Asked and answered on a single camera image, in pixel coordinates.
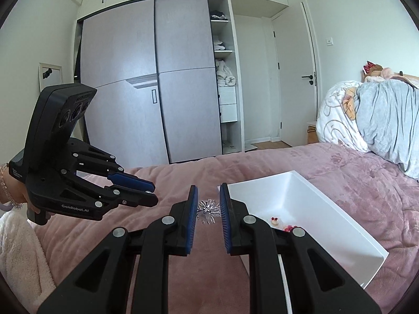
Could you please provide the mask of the person's left hand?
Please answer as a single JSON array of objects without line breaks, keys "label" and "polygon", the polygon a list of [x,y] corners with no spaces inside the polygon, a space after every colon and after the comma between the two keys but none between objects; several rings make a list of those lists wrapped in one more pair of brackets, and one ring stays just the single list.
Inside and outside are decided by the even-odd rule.
[{"label": "person's left hand", "polygon": [[9,165],[1,165],[1,204],[20,208],[24,203],[35,213],[41,212],[31,203],[25,184],[9,174]]}]

